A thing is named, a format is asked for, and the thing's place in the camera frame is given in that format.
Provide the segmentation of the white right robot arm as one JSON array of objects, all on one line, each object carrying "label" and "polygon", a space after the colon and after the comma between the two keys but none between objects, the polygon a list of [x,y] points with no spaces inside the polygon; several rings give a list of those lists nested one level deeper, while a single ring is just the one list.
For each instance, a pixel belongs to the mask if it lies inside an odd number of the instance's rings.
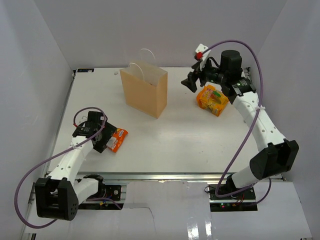
[{"label": "white right robot arm", "polygon": [[295,161],[299,145],[287,138],[276,128],[265,108],[262,106],[257,90],[242,69],[242,57],[237,50],[224,50],[217,63],[209,56],[210,50],[199,45],[195,50],[196,63],[192,72],[181,84],[193,93],[197,91],[196,82],[203,87],[206,83],[220,85],[222,93],[240,113],[253,135],[258,154],[247,167],[229,175],[225,184],[215,187],[218,198],[233,200],[243,195],[244,190],[260,180],[288,172]]}]

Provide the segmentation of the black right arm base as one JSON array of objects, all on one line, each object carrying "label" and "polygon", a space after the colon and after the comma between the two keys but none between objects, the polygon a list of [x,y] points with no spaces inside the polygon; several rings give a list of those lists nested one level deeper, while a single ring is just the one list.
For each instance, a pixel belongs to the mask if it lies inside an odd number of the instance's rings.
[{"label": "black right arm base", "polygon": [[215,195],[215,185],[210,184],[204,188],[204,192],[209,195],[209,205],[212,213],[255,212],[258,210],[253,187],[231,196],[217,197]]}]

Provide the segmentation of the orange yellow candy bag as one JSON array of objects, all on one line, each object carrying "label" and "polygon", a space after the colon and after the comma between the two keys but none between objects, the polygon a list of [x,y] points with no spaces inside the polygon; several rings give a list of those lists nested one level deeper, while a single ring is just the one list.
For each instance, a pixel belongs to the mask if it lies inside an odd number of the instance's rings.
[{"label": "orange yellow candy bag", "polygon": [[201,109],[219,117],[228,105],[229,99],[215,86],[209,84],[198,93],[196,102]]}]

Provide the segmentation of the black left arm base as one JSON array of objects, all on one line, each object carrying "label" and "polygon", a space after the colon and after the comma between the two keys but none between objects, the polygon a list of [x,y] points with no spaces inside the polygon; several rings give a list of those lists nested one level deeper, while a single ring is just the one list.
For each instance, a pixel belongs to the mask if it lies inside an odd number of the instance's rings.
[{"label": "black left arm base", "polygon": [[121,201],[122,186],[121,185],[104,185],[103,192],[91,196],[94,198],[108,198],[108,200],[85,201],[79,205],[80,210],[121,210],[123,203]]}]

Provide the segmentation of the orange Fox's candy bag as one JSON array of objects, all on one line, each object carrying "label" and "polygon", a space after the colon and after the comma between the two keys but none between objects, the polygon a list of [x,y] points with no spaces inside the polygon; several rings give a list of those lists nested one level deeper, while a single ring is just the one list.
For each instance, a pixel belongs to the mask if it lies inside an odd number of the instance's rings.
[{"label": "orange Fox's candy bag", "polygon": [[121,147],[125,137],[128,135],[128,131],[122,128],[117,128],[112,137],[107,142],[106,146],[112,152],[116,153]]}]

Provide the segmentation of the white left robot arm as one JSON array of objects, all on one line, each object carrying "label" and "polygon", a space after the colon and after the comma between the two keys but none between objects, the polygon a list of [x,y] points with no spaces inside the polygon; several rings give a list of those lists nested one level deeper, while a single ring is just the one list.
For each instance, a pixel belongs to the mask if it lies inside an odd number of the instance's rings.
[{"label": "white left robot arm", "polygon": [[36,212],[40,218],[71,221],[79,205],[88,199],[99,200],[106,194],[103,177],[89,174],[77,178],[81,165],[92,151],[102,153],[117,128],[99,111],[89,111],[85,122],[72,134],[70,150],[47,177],[35,183]]}]

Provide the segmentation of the blue label left corner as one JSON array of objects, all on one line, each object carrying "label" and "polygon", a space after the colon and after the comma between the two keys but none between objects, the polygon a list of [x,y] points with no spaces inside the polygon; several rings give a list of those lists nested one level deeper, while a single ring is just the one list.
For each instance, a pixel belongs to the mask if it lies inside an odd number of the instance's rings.
[{"label": "blue label left corner", "polygon": [[78,68],[77,73],[93,73],[95,71],[94,68]]}]

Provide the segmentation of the brown paper bag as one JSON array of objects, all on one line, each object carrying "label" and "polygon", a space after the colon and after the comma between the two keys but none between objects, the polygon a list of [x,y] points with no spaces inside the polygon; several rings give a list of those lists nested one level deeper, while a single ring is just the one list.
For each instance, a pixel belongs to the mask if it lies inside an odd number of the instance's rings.
[{"label": "brown paper bag", "polygon": [[119,72],[126,104],[158,119],[167,106],[168,72],[142,58]]}]

